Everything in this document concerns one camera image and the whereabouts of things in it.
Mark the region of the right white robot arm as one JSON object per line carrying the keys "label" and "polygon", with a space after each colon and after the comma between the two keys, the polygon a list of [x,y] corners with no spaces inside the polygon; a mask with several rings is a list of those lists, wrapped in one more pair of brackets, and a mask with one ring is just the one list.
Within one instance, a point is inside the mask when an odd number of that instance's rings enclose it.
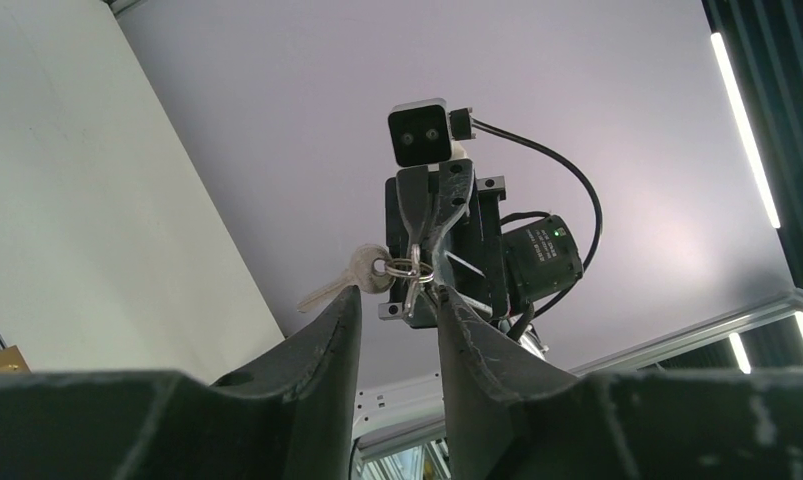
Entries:
{"label": "right white robot arm", "polygon": [[477,178],[469,159],[401,169],[384,192],[396,280],[380,319],[433,328],[436,290],[449,286],[484,321],[542,357],[531,324],[535,303],[564,297],[586,270],[565,221],[544,211],[501,215],[503,178]]}

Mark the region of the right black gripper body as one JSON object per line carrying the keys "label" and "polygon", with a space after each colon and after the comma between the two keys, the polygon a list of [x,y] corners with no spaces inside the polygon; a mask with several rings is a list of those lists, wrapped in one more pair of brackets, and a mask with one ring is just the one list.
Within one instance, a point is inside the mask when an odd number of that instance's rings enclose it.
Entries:
{"label": "right black gripper body", "polygon": [[[420,247],[428,264],[427,234],[436,192],[436,173],[429,173],[431,212]],[[402,320],[413,329],[437,324],[437,291],[453,289],[460,301],[484,320],[498,325],[517,317],[528,324],[538,315],[534,304],[546,297],[557,301],[583,277],[584,261],[565,221],[552,213],[531,211],[501,216],[506,197],[500,177],[479,179],[474,174],[471,198],[463,216],[449,232],[447,259],[452,285],[422,286],[412,318],[391,318],[404,301],[408,284],[396,282],[389,300],[379,307],[383,320]],[[396,175],[384,184],[386,247],[392,257],[406,258],[408,236],[400,217]]]}

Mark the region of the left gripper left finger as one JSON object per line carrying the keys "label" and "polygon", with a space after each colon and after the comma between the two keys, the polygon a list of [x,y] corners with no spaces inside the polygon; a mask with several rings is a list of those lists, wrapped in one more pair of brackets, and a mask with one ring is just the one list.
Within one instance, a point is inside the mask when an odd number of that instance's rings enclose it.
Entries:
{"label": "left gripper left finger", "polygon": [[347,287],[220,377],[0,374],[0,479],[342,479],[362,327]]}

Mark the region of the padlock keys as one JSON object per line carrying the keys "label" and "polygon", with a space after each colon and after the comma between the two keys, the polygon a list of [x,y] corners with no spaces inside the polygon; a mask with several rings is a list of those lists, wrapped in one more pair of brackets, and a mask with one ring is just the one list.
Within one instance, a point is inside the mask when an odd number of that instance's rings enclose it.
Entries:
{"label": "padlock keys", "polygon": [[412,318],[422,286],[433,279],[434,268],[422,261],[418,245],[413,245],[410,258],[395,258],[381,245],[364,244],[354,251],[348,267],[336,279],[307,295],[296,309],[307,313],[349,286],[376,295],[388,292],[396,282],[406,282],[406,297],[391,318]]}

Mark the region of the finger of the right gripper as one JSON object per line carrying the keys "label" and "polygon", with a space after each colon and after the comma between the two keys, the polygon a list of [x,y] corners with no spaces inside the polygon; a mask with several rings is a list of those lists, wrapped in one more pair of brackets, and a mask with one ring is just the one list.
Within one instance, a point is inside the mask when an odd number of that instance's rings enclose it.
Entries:
{"label": "finger of the right gripper", "polygon": [[433,268],[433,282],[436,285],[454,283],[453,270],[447,259],[448,237],[468,206],[473,182],[474,167],[470,159],[450,160],[439,164],[426,242],[429,258],[427,263]]}
{"label": "finger of the right gripper", "polygon": [[399,170],[396,189],[400,217],[408,236],[405,257],[412,259],[414,247],[421,247],[427,233],[431,212],[428,167],[422,165]]}

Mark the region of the brass padlock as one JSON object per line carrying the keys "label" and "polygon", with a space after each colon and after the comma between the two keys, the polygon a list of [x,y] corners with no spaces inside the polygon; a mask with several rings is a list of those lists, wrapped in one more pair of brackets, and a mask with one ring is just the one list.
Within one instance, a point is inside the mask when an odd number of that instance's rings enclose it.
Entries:
{"label": "brass padlock", "polygon": [[0,350],[0,373],[30,373],[24,356],[17,346]]}

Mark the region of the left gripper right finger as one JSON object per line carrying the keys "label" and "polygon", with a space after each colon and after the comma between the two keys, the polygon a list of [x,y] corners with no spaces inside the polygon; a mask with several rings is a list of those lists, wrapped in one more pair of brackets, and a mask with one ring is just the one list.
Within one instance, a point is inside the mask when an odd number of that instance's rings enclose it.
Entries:
{"label": "left gripper right finger", "polygon": [[456,479],[803,479],[803,371],[577,377],[436,302]]}

